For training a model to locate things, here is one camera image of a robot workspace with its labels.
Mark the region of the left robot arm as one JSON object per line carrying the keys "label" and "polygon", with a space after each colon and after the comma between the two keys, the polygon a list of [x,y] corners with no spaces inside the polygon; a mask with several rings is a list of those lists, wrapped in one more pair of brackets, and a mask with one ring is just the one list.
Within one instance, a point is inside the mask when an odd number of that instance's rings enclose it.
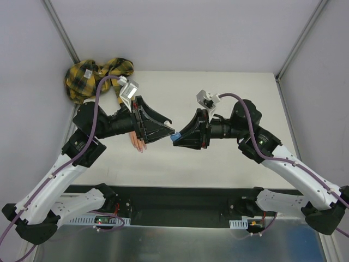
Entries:
{"label": "left robot arm", "polygon": [[172,121],[150,108],[141,96],[113,115],[107,115],[97,102],[86,102],[78,108],[73,123],[77,129],[51,170],[25,198],[2,208],[19,237],[33,245],[46,242],[73,218],[108,210],[116,203],[115,192],[104,183],[69,202],[57,201],[106,150],[100,139],[135,132],[139,140],[149,144],[175,133]]}

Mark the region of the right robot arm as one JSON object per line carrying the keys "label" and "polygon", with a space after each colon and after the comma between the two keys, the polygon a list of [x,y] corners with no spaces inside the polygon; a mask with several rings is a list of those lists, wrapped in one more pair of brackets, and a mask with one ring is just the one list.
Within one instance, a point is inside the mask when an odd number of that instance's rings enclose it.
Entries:
{"label": "right robot arm", "polygon": [[213,102],[204,101],[192,120],[171,136],[176,147],[193,150],[207,148],[212,139],[236,139],[238,149],[247,158],[274,171],[300,192],[300,195],[277,193],[261,187],[237,200],[233,207],[242,216],[260,212],[283,213],[298,217],[323,235],[338,229],[348,210],[348,186],[338,186],[315,173],[293,155],[259,123],[262,114],[249,100],[238,100],[229,118],[209,118]]}

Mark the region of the blue nail polish bottle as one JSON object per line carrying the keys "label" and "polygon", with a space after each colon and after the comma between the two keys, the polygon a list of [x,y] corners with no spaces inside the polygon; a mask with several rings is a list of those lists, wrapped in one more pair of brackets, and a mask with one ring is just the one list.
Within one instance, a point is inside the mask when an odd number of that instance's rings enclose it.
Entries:
{"label": "blue nail polish bottle", "polygon": [[180,132],[175,132],[174,134],[170,135],[170,139],[174,142],[177,141],[182,137]]}

